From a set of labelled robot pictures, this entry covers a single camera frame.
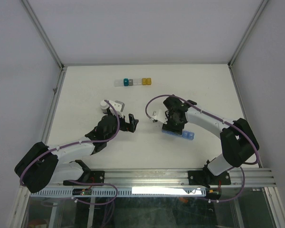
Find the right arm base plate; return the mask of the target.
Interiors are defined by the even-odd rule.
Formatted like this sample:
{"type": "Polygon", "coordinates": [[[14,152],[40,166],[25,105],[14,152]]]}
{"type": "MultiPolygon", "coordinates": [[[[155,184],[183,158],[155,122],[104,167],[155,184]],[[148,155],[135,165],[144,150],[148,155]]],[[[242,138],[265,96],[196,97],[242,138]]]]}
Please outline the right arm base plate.
{"type": "Polygon", "coordinates": [[[218,176],[210,171],[195,170],[188,171],[189,185],[201,185],[209,188],[212,185],[231,185],[230,175],[227,171],[218,176]]]}

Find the blue weekly pill organizer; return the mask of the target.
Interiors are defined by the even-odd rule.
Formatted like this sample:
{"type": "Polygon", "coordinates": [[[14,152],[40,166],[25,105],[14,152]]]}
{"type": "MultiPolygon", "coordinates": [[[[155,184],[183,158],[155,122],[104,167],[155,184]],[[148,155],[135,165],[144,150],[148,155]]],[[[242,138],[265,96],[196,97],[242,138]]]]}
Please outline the blue weekly pill organizer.
{"type": "Polygon", "coordinates": [[[168,134],[168,135],[175,136],[175,137],[183,138],[183,139],[186,139],[186,140],[189,140],[189,141],[194,140],[194,133],[193,132],[189,132],[189,131],[185,131],[185,130],[183,130],[181,132],[181,134],[174,133],[174,132],[171,132],[171,131],[167,131],[167,130],[164,130],[164,129],[162,129],[161,132],[165,133],[165,134],[168,134]]]}

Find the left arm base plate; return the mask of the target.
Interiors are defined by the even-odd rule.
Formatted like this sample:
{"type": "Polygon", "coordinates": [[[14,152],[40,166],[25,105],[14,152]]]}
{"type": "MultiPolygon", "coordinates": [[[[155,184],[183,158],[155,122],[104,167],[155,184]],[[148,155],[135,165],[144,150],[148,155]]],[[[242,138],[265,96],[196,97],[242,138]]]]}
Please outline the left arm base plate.
{"type": "Polygon", "coordinates": [[[84,171],[78,179],[63,181],[64,186],[78,186],[87,184],[90,186],[92,183],[104,183],[105,171],[84,171]]]}

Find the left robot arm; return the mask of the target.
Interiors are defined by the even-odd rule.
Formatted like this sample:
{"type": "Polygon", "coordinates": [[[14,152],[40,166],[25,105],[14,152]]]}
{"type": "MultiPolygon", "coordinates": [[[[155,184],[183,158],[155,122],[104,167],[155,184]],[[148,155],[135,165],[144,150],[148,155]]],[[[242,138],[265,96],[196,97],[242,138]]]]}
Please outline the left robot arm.
{"type": "Polygon", "coordinates": [[[82,158],[103,150],[118,130],[135,132],[138,122],[133,114],[129,115],[129,122],[124,117],[107,114],[78,141],[55,147],[37,142],[18,162],[14,172],[19,176],[21,184],[32,193],[57,182],[70,185],[74,180],[86,184],[90,179],[90,169],[82,158]]]}

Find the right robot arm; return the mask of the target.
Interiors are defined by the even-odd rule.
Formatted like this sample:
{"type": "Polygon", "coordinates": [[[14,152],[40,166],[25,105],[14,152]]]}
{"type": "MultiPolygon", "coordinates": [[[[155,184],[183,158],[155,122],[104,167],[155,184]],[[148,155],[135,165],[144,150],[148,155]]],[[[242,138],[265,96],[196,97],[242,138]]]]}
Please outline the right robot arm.
{"type": "Polygon", "coordinates": [[[210,187],[219,181],[220,175],[231,168],[240,167],[259,150],[259,144],[252,129],[243,118],[229,122],[196,106],[196,102],[181,101],[175,96],[167,97],[166,122],[162,129],[169,133],[181,135],[185,124],[195,124],[220,139],[221,154],[207,161],[202,171],[193,175],[193,181],[198,185],[210,187]]]}

